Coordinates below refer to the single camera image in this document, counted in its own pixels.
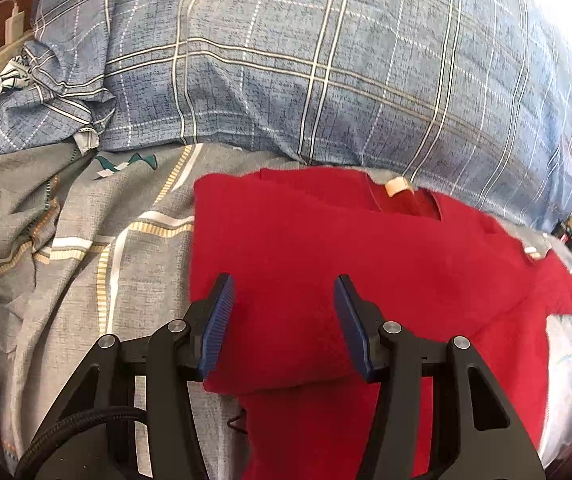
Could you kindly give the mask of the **red knit sweater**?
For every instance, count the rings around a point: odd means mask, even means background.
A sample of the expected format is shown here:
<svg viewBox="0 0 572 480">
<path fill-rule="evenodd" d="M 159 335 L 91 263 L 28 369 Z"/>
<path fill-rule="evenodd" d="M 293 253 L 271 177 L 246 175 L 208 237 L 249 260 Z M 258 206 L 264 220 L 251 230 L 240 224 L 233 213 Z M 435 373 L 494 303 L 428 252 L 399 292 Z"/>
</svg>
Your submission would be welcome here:
<svg viewBox="0 0 572 480">
<path fill-rule="evenodd" d="M 245 410 L 249 479 L 532 479 L 547 319 L 572 274 L 483 212 L 362 171 L 209 174 L 190 297 L 225 282 L 205 388 Z"/>
</svg>

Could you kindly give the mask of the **blue plaid pillow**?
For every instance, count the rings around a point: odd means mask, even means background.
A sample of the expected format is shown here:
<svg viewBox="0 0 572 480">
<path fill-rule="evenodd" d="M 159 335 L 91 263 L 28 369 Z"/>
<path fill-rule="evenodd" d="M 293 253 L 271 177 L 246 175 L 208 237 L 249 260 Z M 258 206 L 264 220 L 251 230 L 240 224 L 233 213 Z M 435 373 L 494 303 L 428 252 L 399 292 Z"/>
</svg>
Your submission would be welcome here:
<svg viewBox="0 0 572 480">
<path fill-rule="evenodd" d="M 203 142 L 572 211 L 572 0 L 36 0 L 0 154 Z"/>
</svg>

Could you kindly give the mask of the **white charger plug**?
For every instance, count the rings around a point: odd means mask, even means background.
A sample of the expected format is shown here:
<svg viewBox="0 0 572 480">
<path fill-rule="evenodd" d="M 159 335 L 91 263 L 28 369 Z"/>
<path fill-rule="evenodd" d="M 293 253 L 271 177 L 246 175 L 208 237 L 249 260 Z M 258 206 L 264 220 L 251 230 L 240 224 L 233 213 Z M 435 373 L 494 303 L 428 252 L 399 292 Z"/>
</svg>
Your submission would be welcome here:
<svg viewBox="0 0 572 480">
<path fill-rule="evenodd" d="M 24 11 L 19 10 L 17 3 L 13 5 L 12 13 L 6 18 L 4 25 L 4 44 L 9 46 L 19 40 L 24 34 Z"/>
</svg>

